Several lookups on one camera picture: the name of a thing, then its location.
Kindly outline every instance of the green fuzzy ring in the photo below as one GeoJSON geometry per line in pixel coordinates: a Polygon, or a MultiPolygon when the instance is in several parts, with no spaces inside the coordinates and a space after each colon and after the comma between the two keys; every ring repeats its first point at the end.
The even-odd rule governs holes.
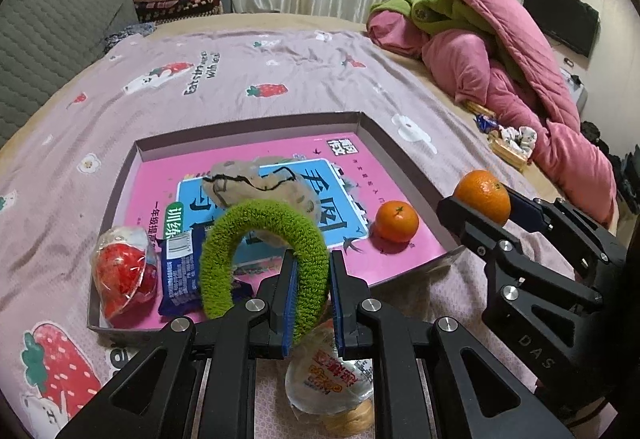
{"type": "Polygon", "coordinates": [[[317,323],[324,310],[329,275],[329,253],[318,227],[285,202],[253,199],[230,207],[207,233],[200,256],[200,294],[209,318],[218,318],[232,306],[231,261],[242,237],[266,229],[282,237],[298,261],[298,300],[294,341],[317,323]]]}

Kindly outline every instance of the television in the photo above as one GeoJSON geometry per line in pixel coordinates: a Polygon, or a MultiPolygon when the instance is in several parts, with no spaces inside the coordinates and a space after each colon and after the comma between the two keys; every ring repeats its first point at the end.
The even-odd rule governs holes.
{"type": "Polygon", "coordinates": [[[547,36],[589,57],[600,27],[600,15],[580,0],[524,0],[524,8],[547,36]]]}

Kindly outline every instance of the orange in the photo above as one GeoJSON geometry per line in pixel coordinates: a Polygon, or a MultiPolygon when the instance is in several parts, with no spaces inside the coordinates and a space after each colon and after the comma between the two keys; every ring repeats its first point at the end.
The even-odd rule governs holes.
{"type": "Polygon", "coordinates": [[[418,225],[418,214],[402,200],[388,200],[376,213],[376,233],[391,242],[409,242],[418,231],[418,225]]]}
{"type": "Polygon", "coordinates": [[[511,214],[509,193],[487,170],[473,170],[465,175],[453,196],[501,226],[511,214]]]}

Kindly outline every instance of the red packaged item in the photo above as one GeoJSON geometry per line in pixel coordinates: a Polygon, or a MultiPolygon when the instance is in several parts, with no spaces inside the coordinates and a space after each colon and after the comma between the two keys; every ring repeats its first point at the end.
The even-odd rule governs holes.
{"type": "Polygon", "coordinates": [[[156,250],[140,227],[116,226],[101,235],[91,267],[107,320],[156,294],[156,250]]]}

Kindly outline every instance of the pink comforter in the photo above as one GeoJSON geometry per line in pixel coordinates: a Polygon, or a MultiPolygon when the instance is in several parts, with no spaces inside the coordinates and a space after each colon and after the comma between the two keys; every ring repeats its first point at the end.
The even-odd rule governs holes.
{"type": "Polygon", "coordinates": [[[533,161],[572,203],[608,225],[616,195],[612,168],[580,134],[577,109],[546,38],[517,0],[463,1],[495,29],[526,84],[513,82],[485,41],[469,31],[453,29],[424,41],[427,37],[418,36],[409,19],[385,11],[371,16],[369,34],[385,49],[419,53],[438,86],[456,102],[470,99],[493,110],[505,126],[533,128],[538,134],[533,161]]]}

